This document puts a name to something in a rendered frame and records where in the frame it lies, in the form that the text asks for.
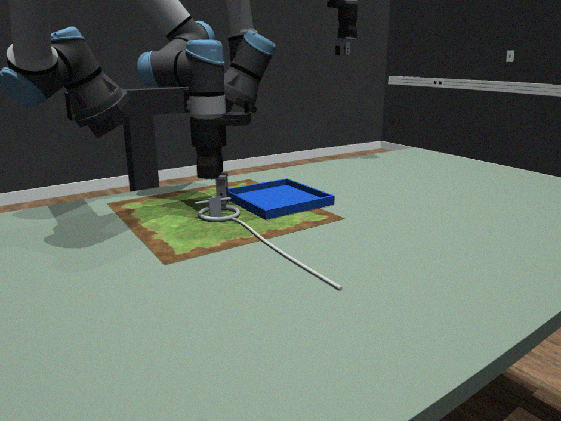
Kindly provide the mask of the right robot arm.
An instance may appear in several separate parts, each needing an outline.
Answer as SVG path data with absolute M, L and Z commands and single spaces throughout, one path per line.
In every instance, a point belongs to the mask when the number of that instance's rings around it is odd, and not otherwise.
M 189 96 L 224 95 L 223 46 L 211 27 L 195 22 L 179 0 L 136 1 L 170 41 L 138 58 L 140 80 L 158 88 L 189 87 Z M 8 5 L 13 44 L 0 83 L 10 97 L 37 107 L 65 87 L 79 119 L 122 97 L 77 28 L 51 34 L 51 0 L 8 0 Z

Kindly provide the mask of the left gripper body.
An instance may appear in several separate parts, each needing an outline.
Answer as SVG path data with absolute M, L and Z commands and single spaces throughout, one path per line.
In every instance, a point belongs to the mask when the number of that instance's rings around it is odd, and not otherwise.
M 357 6 L 358 0 L 329 0 L 327 7 L 338 8 L 338 38 L 357 38 Z

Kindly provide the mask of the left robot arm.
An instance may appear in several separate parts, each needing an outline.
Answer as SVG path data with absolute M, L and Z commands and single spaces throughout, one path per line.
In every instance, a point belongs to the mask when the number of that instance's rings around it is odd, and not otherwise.
M 224 91 L 254 106 L 258 85 L 276 45 L 254 29 L 249 0 L 226 0 L 226 6 L 231 65 L 224 74 Z

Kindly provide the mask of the white ring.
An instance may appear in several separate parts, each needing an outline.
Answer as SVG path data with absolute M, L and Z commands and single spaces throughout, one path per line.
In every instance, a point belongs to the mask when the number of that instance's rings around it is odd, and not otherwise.
M 240 215 L 240 210 L 234 206 L 228 206 L 228 205 L 221 205 L 221 209 L 228 209 L 231 211 L 235 211 L 236 213 L 230 216 L 224 216 L 224 217 L 210 217 L 210 216 L 205 216 L 203 215 L 204 212 L 209 211 L 209 207 L 205 207 L 203 209 L 201 209 L 198 213 L 198 216 L 206 221 L 212 221 L 212 222 L 222 222 L 222 221 L 230 221 L 232 220 L 232 218 L 237 218 Z

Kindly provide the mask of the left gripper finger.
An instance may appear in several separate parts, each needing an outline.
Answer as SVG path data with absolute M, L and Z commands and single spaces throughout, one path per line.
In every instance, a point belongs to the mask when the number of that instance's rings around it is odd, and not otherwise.
M 355 40 L 353 37 L 345 37 L 344 54 L 350 54 L 350 40 Z
M 344 38 L 334 38 L 335 40 L 335 54 L 340 55 L 340 41 L 344 41 Z

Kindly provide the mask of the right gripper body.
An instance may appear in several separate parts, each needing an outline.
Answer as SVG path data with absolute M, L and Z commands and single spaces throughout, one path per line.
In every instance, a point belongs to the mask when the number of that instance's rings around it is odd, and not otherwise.
M 226 126 L 251 123 L 249 101 L 245 112 L 227 112 L 225 95 L 216 97 L 189 96 L 192 146 L 197 152 L 197 177 L 218 178 L 223 172 L 222 146 L 226 145 Z

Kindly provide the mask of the green grassy ground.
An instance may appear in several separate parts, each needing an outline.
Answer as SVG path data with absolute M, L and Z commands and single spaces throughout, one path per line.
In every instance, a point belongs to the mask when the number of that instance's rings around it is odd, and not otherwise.
M 211 195 L 217 197 L 216 185 L 107 204 L 164 265 L 261 241 L 236 221 L 201 219 L 198 213 L 209 203 L 195 202 Z M 221 205 L 238 208 L 241 213 L 236 219 L 264 239 L 345 219 L 316 208 L 265 220 L 231 201 Z

